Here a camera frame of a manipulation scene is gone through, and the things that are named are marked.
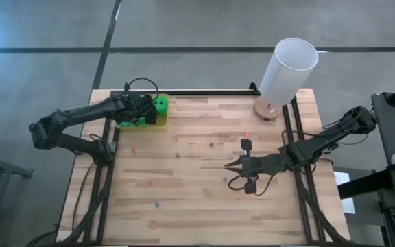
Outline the yellow translucent plastic bin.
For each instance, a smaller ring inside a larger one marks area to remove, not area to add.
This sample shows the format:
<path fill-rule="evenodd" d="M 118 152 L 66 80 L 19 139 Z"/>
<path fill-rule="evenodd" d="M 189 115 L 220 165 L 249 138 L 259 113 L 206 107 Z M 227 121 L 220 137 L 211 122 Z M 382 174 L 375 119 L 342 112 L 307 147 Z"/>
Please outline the yellow translucent plastic bin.
<path fill-rule="evenodd" d="M 157 97 L 155 93 L 150 94 L 150 96 L 152 97 L 152 99 Z M 157 120 L 156 120 L 155 124 L 148 124 L 147 127 L 142 127 L 142 128 L 120 128 L 120 129 L 122 129 L 122 130 L 142 130 L 144 128 L 151 128 L 153 130 L 160 130 L 160 129 L 166 128 L 167 122 L 168 122 L 168 112 L 167 112 L 166 117 L 161 117 L 157 113 Z"/>

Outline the teal foam die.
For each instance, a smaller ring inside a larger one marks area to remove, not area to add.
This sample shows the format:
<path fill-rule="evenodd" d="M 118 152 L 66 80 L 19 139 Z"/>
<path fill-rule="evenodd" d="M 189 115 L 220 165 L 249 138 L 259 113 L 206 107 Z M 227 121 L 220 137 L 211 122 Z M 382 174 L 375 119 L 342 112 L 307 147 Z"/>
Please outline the teal foam die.
<path fill-rule="evenodd" d="M 141 117 L 136 121 L 123 121 L 117 124 L 118 128 L 142 128 L 147 126 L 148 124 L 145 122 L 144 117 Z"/>

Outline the white shade table lamp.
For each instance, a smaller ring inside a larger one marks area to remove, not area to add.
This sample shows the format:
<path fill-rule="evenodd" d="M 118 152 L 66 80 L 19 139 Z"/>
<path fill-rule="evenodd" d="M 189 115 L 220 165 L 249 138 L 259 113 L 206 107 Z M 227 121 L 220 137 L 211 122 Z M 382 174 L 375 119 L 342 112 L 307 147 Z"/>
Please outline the white shade table lamp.
<path fill-rule="evenodd" d="M 263 121 L 275 120 L 296 96 L 319 60 L 316 48 L 300 38 L 281 40 L 274 49 L 253 111 Z"/>

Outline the black beam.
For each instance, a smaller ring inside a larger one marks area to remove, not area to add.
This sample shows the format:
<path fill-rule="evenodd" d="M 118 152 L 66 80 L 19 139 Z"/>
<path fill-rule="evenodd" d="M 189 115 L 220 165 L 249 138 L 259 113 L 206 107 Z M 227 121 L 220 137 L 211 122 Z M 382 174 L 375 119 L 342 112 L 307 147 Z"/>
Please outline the black beam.
<path fill-rule="evenodd" d="M 380 189 L 393 189 L 394 183 L 391 173 L 395 172 L 395 164 L 387 166 L 380 172 L 369 176 L 342 183 L 337 186 L 341 199 L 352 198 L 361 194 L 371 193 Z"/>

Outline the green foam die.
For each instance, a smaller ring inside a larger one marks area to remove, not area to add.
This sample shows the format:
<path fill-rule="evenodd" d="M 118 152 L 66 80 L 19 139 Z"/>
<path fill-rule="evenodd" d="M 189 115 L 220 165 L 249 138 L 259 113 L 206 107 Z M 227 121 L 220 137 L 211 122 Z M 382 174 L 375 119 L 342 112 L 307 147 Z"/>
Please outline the green foam die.
<path fill-rule="evenodd" d="M 154 98 L 154 104 L 158 115 L 161 117 L 166 117 L 169 107 L 169 96 L 160 94 L 158 97 Z"/>

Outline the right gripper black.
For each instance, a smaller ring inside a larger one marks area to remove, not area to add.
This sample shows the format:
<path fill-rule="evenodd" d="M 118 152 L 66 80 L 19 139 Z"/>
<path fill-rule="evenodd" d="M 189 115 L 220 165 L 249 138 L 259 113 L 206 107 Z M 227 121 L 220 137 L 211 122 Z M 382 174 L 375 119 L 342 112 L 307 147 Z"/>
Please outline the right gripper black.
<path fill-rule="evenodd" d="M 241 164 L 241 168 L 225 165 L 224 169 L 241 174 L 247 179 L 244 187 L 245 194 L 256 193 L 256 182 L 259 174 L 267 174 L 273 177 L 277 173 L 284 172 L 291 165 L 291 159 L 286 154 L 251 156 L 252 142 L 249 139 L 241 140 L 241 149 L 245 151 L 245 154 L 233 162 L 234 164 Z"/>

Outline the white paper sheet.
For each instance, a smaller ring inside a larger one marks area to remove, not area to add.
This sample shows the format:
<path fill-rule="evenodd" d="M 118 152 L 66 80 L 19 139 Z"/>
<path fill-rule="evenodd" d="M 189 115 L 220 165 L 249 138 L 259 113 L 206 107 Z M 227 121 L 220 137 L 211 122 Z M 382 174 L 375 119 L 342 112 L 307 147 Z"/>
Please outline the white paper sheet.
<path fill-rule="evenodd" d="M 335 181 L 337 185 L 341 185 L 350 181 L 350 176 L 345 172 L 334 172 Z M 341 199 L 341 204 L 344 213 L 355 214 L 355 204 L 353 198 Z"/>

